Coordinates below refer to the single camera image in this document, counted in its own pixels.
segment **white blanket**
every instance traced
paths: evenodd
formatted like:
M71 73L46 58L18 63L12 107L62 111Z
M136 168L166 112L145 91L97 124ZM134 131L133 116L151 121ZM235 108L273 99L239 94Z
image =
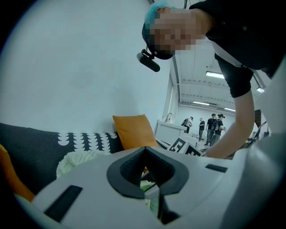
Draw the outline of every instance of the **white blanket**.
M57 178L69 172L72 168L100 156L110 155L109 152L101 150L89 150L82 152L69 152L63 157L57 167Z

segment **sofa cushion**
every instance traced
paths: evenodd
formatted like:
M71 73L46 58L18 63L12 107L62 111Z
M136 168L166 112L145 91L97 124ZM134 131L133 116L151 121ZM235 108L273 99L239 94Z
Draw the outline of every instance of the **sofa cushion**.
M18 178L6 149L0 144L0 170L12 192L32 201L35 195Z
M115 127L125 150L158 144L146 115L113 116Z

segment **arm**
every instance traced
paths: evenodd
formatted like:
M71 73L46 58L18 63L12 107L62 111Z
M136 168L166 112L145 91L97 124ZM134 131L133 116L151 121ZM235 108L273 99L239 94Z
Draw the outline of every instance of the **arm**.
M254 104L251 91L234 98L236 120L217 144L206 150L208 157L224 158L238 150L248 139L254 125Z

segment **backpack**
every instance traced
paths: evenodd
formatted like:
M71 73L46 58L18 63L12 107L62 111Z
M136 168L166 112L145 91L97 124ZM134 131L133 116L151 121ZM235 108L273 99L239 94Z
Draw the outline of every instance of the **backpack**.
M219 120L215 120L214 123L211 125L211 131L218 131L219 130Z
M189 118L186 118L186 119L183 121L183 123L181 124L181 126L186 125L186 124L187 124L188 119L189 119Z

